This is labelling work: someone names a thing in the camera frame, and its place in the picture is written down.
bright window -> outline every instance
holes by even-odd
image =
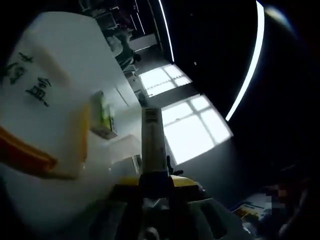
[[[159,67],[140,75],[149,97],[191,83],[175,65]]]
[[[162,110],[164,135],[176,164],[199,156],[232,134],[207,98],[197,95]]]

blurred object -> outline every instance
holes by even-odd
[[[125,29],[107,29],[102,31],[105,39],[109,37],[117,37],[123,47],[122,52],[115,57],[116,61],[119,63],[122,70],[126,69],[130,64],[134,62],[135,53],[129,47],[129,40],[131,37],[131,32]]]
[[[134,156],[134,161],[135,161],[136,173],[140,174],[141,173],[141,169],[142,169],[142,156],[141,156],[141,154],[135,155]]]
[[[106,39],[113,55],[116,57],[122,53],[124,47],[121,45],[121,41],[116,36],[110,36]]]
[[[101,8],[105,0],[78,0],[83,12]]]
[[[168,172],[169,172],[170,175],[176,175],[176,176],[178,176],[178,175],[181,175],[181,174],[184,173],[183,170],[174,171],[174,169],[173,169],[172,166],[171,166],[171,161],[170,161],[170,156],[169,156],[169,155],[166,156],[166,164],[167,164],[167,166],[168,166]]]
[[[320,37],[314,29],[318,27],[318,9],[308,2],[285,0],[262,0],[261,4],[269,5],[288,20],[290,28],[314,56],[320,55]]]
[[[157,39],[155,34],[149,34],[142,37],[138,37],[129,42],[130,48],[135,52],[149,48],[156,44],[157,44]]]
[[[114,110],[102,91],[90,98],[90,129],[99,137],[110,140],[117,137]]]
[[[289,31],[291,31],[293,34],[295,33],[295,30],[293,29],[291,23],[289,22],[288,18],[276,7],[274,6],[268,6],[265,8],[265,13],[268,14],[270,17],[278,21],[280,24],[285,26]]]
[[[82,161],[85,162],[88,156],[88,132],[89,132],[89,116],[90,116],[90,106],[86,104],[80,115],[82,120],[80,121],[80,129],[82,131],[81,135],[81,149],[82,149]]]
[[[142,107],[148,107],[148,101],[147,101],[147,91],[144,87],[144,85],[141,82],[141,79],[139,76],[136,75],[136,67],[131,64],[129,65],[125,70],[125,77],[128,80],[130,87],[132,88],[136,98],[138,99],[140,105]]]
[[[313,187],[305,178],[267,186],[263,189],[266,194],[250,196],[234,213],[256,238],[289,240],[295,234],[310,234],[302,230],[310,227],[301,224],[310,221],[314,211],[310,202],[314,196],[309,195]]]
[[[137,172],[136,168],[136,160],[134,156],[127,157],[125,159],[116,161],[112,164],[111,174],[115,182],[124,183],[125,179],[128,178],[137,178],[139,172]]]
[[[1,162],[30,175],[45,177],[58,160],[0,127]]]
[[[137,68],[135,65],[133,64],[130,64],[129,66],[127,66],[125,69],[124,69],[124,75],[126,75],[126,73],[135,73],[137,71]]]
[[[99,24],[101,31],[106,29],[114,29],[118,26],[111,12],[105,12],[96,17],[95,20]]]
[[[141,154],[141,141],[134,135],[128,135],[105,147],[108,152],[108,160],[114,164],[123,159]]]

small box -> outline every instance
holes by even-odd
[[[110,140],[117,137],[114,110],[102,91],[90,98],[90,130],[99,137]]]

chinese characters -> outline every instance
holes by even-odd
[[[33,57],[27,56],[21,52],[19,52],[20,58],[24,63],[33,63]],[[20,79],[25,73],[27,72],[27,69],[21,65],[19,62],[14,62],[12,64],[9,64],[4,69],[1,80],[3,81],[3,77],[8,77],[10,80],[10,84],[14,85],[18,79]]]
[[[43,102],[43,104],[46,107],[49,107],[49,104],[43,99],[46,95],[45,89],[48,86],[51,87],[51,84],[48,79],[38,77],[38,85],[37,86],[35,85],[32,88],[25,90],[25,92],[30,94],[31,96],[33,96],[34,98],[36,98],[40,102]]]

led light strip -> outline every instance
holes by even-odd
[[[225,117],[225,120],[227,120],[227,121],[229,121],[230,118],[232,117],[232,115],[235,113],[239,103],[241,102],[241,99],[245,95],[245,92],[250,84],[250,81],[254,75],[254,72],[255,72],[255,69],[256,69],[256,66],[258,63],[258,59],[259,59],[259,55],[260,55],[260,51],[261,51],[261,47],[262,47],[262,42],[264,39],[265,11],[264,11],[264,7],[258,1],[256,1],[256,8],[257,8],[257,13],[258,13],[257,14],[257,16],[258,16],[258,30],[256,33],[256,41],[255,41],[255,47],[254,47],[254,51],[253,51],[253,55],[252,55],[251,64],[250,64],[249,70],[246,74],[246,77],[244,79],[243,85],[239,91],[239,94],[236,97],[229,113]]]
[[[134,2],[135,2],[135,5],[136,5],[136,11],[139,13],[139,7],[138,7],[137,0],[134,0]]]
[[[135,21],[134,21],[134,19],[132,18],[132,15],[131,15],[131,14],[130,14],[130,17],[131,17],[131,20],[132,20],[132,22],[133,22],[134,29],[137,31],[137,27],[136,27]]]
[[[136,15],[138,16],[138,19],[139,19],[139,22],[140,22],[140,25],[141,25],[141,28],[142,28],[143,34],[144,34],[144,35],[146,35],[145,30],[144,30],[144,27],[142,26],[142,23],[141,23],[141,20],[140,20],[139,14],[138,14],[138,13],[136,13]]]
[[[162,7],[161,0],[159,0],[159,4],[160,4],[160,8],[161,8],[162,15],[163,15],[163,20],[164,20],[164,24],[165,24],[165,28],[166,28],[166,33],[168,34],[168,39],[169,39],[169,45],[170,45],[170,50],[171,50],[172,62],[175,62],[174,52],[172,51],[171,39],[170,39],[168,24],[167,24],[167,20],[166,20],[166,15],[165,15],[165,12],[164,12],[164,8]]]
[[[146,46],[146,47],[140,48],[140,49],[138,49],[138,50],[135,50],[134,52],[136,53],[136,52],[139,52],[139,51],[141,51],[141,50],[148,49],[148,48],[150,48],[150,47],[151,47],[151,46]]]

